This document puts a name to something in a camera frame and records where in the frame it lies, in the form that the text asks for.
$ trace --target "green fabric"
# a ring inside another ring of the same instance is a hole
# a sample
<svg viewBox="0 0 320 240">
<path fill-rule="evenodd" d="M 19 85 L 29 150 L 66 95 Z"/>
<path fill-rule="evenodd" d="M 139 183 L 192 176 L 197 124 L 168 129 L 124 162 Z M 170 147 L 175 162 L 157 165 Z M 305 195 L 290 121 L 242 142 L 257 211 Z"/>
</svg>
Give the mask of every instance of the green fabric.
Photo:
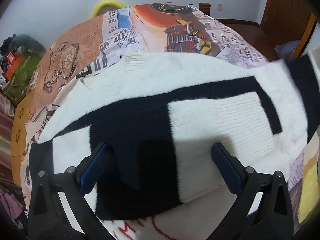
<svg viewBox="0 0 320 240">
<path fill-rule="evenodd" d="M 30 79 L 37 69 L 40 57 L 35 54 L 27 53 L 14 72 L 10 84 L 5 87 L 4 94 L 9 98 L 14 106 L 26 96 L 27 87 Z"/>
</svg>

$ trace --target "purple cloth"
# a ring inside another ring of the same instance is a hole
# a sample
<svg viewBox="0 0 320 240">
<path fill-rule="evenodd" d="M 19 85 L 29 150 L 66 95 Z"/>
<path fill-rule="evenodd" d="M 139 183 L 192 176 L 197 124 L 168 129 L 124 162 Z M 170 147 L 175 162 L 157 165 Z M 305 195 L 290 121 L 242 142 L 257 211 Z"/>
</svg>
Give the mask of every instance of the purple cloth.
<svg viewBox="0 0 320 240">
<path fill-rule="evenodd" d="M 23 205 L 16 200 L 14 195 L 9 195 L 3 192 L 2 189 L 0 189 L 0 201 L 9 216 L 13 219 L 17 219 L 23 211 Z"/>
</svg>

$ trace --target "bed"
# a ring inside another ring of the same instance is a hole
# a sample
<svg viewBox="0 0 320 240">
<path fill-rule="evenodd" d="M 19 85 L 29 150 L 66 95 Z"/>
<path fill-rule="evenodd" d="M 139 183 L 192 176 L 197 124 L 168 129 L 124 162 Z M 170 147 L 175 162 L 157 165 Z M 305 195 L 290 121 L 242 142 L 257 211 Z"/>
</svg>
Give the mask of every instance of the bed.
<svg viewBox="0 0 320 240">
<path fill-rule="evenodd" d="M 267 63 L 266 58 L 238 33 L 193 6 L 137 5 L 109 11 L 71 28 L 41 59 L 28 94 L 16 110 L 11 139 L 12 172 L 15 183 L 21 184 L 27 208 L 32 185 L 29 144 L 38 141 L 47 122 L 80 78 L 98 75 L 125 53 L 136 51 L 198 53 L 240 68 L 256 68 Z M 307 180 L 302 182 L 302 178 L 310 178 L 315 172 L 318 149 L 319 140 L 315 134 L 292 165 L 289 189 L 295 231 L 319 198 L 314 181 L 311 187 L 303 186 L 303 183 L 307 185 Z M 131 233 L 134 234 L 137 227 L 150 227 L 149 230 L 163 239 L 175 239 L 159 229 L 156 218 L 108 222 L 106 227 L 113 228 L 117 239 L 133 239 Z"/>
</svg>

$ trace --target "wall socket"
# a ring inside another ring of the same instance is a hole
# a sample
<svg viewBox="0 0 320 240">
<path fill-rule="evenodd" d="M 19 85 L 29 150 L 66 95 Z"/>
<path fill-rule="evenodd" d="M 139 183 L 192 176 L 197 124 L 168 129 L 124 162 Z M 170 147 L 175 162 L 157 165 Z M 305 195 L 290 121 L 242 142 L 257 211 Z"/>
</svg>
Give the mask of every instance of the wall socket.
<svg viewBox="0 0 320 240">
<path fill-rule="evenodd" d="M 222 11 L 222 4 L 221 3 L 216 3 L 216 10 Z"/>
</svg>

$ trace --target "pink satin curtain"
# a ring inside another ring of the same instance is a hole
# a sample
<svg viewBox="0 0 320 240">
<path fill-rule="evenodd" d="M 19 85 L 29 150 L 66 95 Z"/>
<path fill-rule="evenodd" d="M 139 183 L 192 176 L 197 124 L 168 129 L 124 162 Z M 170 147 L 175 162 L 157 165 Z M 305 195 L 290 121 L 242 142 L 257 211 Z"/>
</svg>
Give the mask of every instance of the pink satin curtain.
<svg viewBox="0 0 320 240">
<path fill-rule="evenodd" d="M 13 182 L 10 153 L 13 118 L 13 105 L 0 93 L 0 180 L 6 182 Z"/>
</svg>

